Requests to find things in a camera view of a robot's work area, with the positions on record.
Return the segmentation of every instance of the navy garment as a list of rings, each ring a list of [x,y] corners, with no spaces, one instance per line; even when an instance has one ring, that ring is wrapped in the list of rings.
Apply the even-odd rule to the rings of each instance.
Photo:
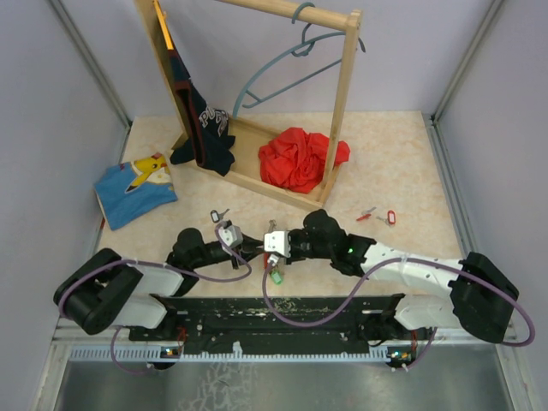
[[[190,74],[177,50],[170,50],[170,65],[175,80],[175,90],[185,108],[190,123],[190,134],[185,143],[171,154],[172,164],[196,159],[196,164],[226,176],[234,163],[230,148],[235,136],[229,135],[229,114],[207,105],[190,80]]]

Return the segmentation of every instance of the yellow cartoon character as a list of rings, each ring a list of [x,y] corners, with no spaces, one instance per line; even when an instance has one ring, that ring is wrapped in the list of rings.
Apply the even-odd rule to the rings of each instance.
[[[170,169],[168,169],[165,157],[157,152],[153,156],[136,160],[130,163],[131,170],[137,175],[126,188],[126,193],[139,188],[144,182],[153,184],[170,184]]]

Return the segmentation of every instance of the blue clothes hanger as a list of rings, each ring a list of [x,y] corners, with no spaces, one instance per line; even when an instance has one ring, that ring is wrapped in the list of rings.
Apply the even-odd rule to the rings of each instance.
[[[297,20],[297,16],[299,15],[299,13],[301,12],[301,10],[303,10],[305,7],[316,7],[314,6],[313,3],[311,2],[305,2],[301,5],[299,5],[299,7],[297,7],[297,9],[295,10],[295,12],[293,13],[293,17],[291,18],[291,24],[295,24],[296,20]],[[271,94],[269,94],[268,96],[266,97],[259,97],[257,96],[256,94],[252,93],[250,90],[249,90],[249,87],[266,71],[268,70],[270,67],[272,67],[274,64],[278,63],[280,60],[282,60],[283,58],[285,58],[286,56],[288,56],[289,54],[294,56],[294,57],[306,57],[308,56],[308,54],[310,53],[310,51],[312,51],[312,49],[314,48],[314,45],[321,41],[321,40],[325,40],[325,39],[328,39],[328,38],[331,38],[331,37],[335,37],[335,36],[343,36],[345,34],[345,32],[335,32],[335,33],[327,33],[327,34],[322,34],[320,36],[317,36],[317,37],[314,37],[313,39],[309,39],[307,40],[307,30],[308,28],[312,25],[312,23],[308,23],[305,28],[302,30],[302,33],[301,33],[301,42],[294,46],[294,47],[291,47],[290,49],[284,51],[282,54],[278,55],[277,57],[274,57],[272,60],[270,60],[267,64],[265,64],[263,67],[261,67],[259,69],[259,71],[257,73],[255,73],[250,79],[249,81],[246,83],[246,85],[241,89],[240,91],[240,94],[238,94],[238,98],[236,99],[235,103],[234,103],[234,109],[232,110],[232,117],[233,118],[237,118],[238,117],[238,111],[240,109],[240,106],[242,106],[243,108],[245,109],[251,109],[261,103],[264,103],[265,101],[268,101],[270,100],[271,98],[274,98],[276,97],[277,95],[283,93],[283,92],[287,92],[289,89],[295,87],[295,86],[298,86],[299,84],[301,84],[302,82],[306,81],[306,80],[309,80],[309,79],[312,79],[315,75],[318,75],[320,73],[323,73],[324,71],[326,71],[327,69],[330,69],[331,67],[333,66],[337,66],[341,61],[342,59],[339,58],[338,60],[336,60],[335,62],[333,63],[330,63],[330,64],[327,64],[326,66],[320,68],[319,70],[316,70],[314,71],[313,73],[311,74],[308,74],[306,76],[304,76],[303,78],[297,80],[297,81],[294,81],[293,83],[289,84],[288,86],[285,86],[285,87],[282,87],[280,88],[279,90],[275,91],[275,92],[272,92]],[[360,41],[360,48],[361,50],[365,53],[366,52],[366,47],[364,46],[363,44],[363,41],[361,41],[361,39],[358,39]],[[299,49],[303,48],[307,46],[307,48],[304,50],[304,51],[298,51]],[[242,104],[242,101],[244,99],[244,97],[248,95],[250,96],[252,99],[254,99],[255,101],[250,103],[250,104]]]

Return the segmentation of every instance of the green object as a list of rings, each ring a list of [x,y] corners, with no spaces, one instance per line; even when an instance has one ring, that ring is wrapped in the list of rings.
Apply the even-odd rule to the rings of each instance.
[[[278,270],[278,268],[272,269],[271,279],[276,285],[280,285],[281,283],[283,283],[282,274],[280,274],[280,270]]]

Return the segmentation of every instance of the beige tabletop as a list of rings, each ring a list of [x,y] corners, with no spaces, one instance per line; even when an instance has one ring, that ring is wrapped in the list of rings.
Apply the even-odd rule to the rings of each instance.
[[[330,113],[291,113],[245,116],[284,130],[303,127],[307,132],[329,134]],[[124,161],[168,153],[181,131],[174,117],[138,117],[129,135]],[[348,163],[341,168],[325,209],[340,226],[357,235],[372,237],[391,247],[438,258],[461,257],[450,212],[418,111],[349,112],[341,140],[350,145]],[[279,229],[302,227],[306,211],[208,176],[184,165],[170,165],[179,200],[161,205],[125,227],[111,231],[108,224],[99,247],[111,247],[124,257],[165,261],[179,232],[195,227],[205,242],[214,241],[210,210],[230,209],[227,218],[243,233],[261,238],[268,220]],[[388,227],[375,218],[356,222],[365,209],[377,207],[375,216],[396,212]],[[238,283],[199,281],[188,296],[261,296],[262,258],[252,262],[253,274]],[[213,277],[235,277],[222,263],[199,272]],[[271,295],[347,295],[357,277],[346,277],[328,261],[308,260],[285,267],[282,285],[269,281]],[[360,295],[391,295],[406,289],[384,281],[366,282]]]

